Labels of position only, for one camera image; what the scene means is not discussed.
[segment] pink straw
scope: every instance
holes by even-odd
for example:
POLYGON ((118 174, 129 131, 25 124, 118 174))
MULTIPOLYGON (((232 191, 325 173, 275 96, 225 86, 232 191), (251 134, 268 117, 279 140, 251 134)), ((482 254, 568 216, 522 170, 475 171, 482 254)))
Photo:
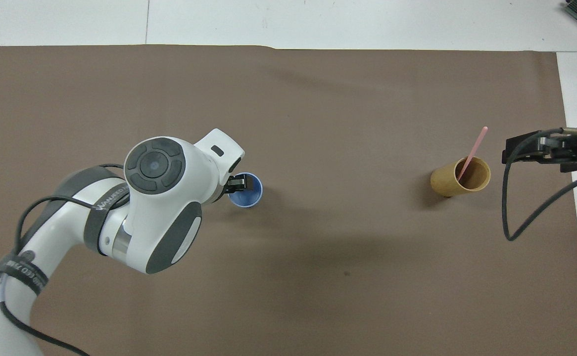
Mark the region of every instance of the pink straw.
POLYGON ((467 160, 465 161, 465 165, 463 165, 462 169, 460 170, 460 174, 458 175, 458 180, 460 180, 460 178, 462 178, 462 175, 465 173, 465 169, 467 169, 467 167, 469 166, 469 163, 471 162, 471 159, 476 154, 478 147, 480 147, 480 142, 482 142, 484 135, 486 135, 486 131, 488 131, 488 128, 486 126, 482 128, 482 131, 480 131, 480 134, 478 135, 478 139, 476 140, 474 147, 471 149, 471 153, 469 153, 469 156, 467 157, 467 160))

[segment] yellow cup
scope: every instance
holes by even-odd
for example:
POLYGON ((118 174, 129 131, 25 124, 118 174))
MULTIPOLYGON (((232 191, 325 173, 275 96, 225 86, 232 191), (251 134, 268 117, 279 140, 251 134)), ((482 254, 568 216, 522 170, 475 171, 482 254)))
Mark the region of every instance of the yellow cup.
POLYGON ((456 162, 435 169, 431 177, 432 189, 445 198, 483 190, 490 180, 490 168, 484 160, 478 157, 471 159, 465 173, 460 178, 460 182, 458 182, 457 176, 466 160, 466 157, 461 158, 456 162))

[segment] white table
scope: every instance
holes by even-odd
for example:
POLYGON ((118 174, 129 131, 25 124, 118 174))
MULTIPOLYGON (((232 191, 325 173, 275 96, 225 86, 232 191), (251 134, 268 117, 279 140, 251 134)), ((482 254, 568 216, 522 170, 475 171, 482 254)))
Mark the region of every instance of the white table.
MULTIPOLYGON (((558 52, 577 125, 577 21, 561 0, 0 0, 0 45, 558 52)), ((577 189, 574 191, 577 206, 577 189)))

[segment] cup opening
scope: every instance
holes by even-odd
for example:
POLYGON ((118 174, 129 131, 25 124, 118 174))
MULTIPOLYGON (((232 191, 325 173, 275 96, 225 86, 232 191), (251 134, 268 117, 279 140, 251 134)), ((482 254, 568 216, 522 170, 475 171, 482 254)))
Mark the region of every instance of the cup opening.
MULTIPOLYGON (((456 178, 460 175, 462 167, 465 165, 464 158, 456 165, 456 178)), ((472 158, 469 162, 469 166, 465 170, 465 173, 460 178, 460 185, 469 190, 483 188, 487 182, 488 173, 486 167, 480 162, 479 158, 472 158)))

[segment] velcro strap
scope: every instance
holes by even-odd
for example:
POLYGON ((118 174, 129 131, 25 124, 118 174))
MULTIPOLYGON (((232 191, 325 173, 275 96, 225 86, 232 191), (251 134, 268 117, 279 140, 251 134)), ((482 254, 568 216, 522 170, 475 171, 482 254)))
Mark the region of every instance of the velcro strap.
POLYGON ((25 257, 14 255, 13 253, 6 255, 0 261, 0 272, 23 282, 36 295, 40 295, 42 289, 49 282, 47 275, 38 266, 25 257))
POLYGON ((108 190, 95 204, 93 204, 93 207, 89 212, 89 217, 87 218, 87 223, 84 226, 84 244, 88 248, 105 256, 105 254, 101 253, 99 248, 101 229, 103 228, 103 224, 106 222, 106 217, 108 216, 108 212, 110 212, 110 208, 112 208, 117 201, 128 196, 128 192, 130 192, 128 185, 126 183, 120 183, 108 190))

